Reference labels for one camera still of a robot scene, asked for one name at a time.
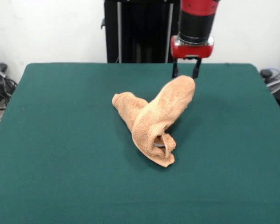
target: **green felt tablecloth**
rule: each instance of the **green felt tablecloth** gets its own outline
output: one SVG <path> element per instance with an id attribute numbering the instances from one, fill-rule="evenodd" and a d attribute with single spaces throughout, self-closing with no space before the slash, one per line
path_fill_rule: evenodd
<path id="1" fill-rule="evenodd" d="M 280 108 L 253 66 L 202 64 L 174 164 L 134 146 L 111 99 L 150 101 L 171 69 L 29 65 L 0 124 L 0 224 L 280 224 Z"/>

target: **red robot arm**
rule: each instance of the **red robot arm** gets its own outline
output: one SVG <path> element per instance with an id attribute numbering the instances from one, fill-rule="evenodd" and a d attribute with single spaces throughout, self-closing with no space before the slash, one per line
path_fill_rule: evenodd
<path id="1" fill-rule="evenodd" d="M 202 58 L 211 55 L 214 39 L 210 36 L 219 0 L 181 0 L 179 33 L 171 37 L 174 59 L 173 77 L 177 76 L 177 59 L 196 59 L 193 78 L 198 77 Z"/>

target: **towel fold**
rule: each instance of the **towel fold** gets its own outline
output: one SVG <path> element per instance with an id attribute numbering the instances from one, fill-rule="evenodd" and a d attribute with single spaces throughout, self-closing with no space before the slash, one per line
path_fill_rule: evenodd
<path id="1" fill-rule="evenodd" d="M 131 92 L 115 94 L 112 104 L 132 133 L 136 147 L 150 160 L 168 167 L 175 159 L 174 139 L 165 131 L 187 108 L 195 92 L 191 77 L 179 76 L 168 82 L 148 103 Z"/>

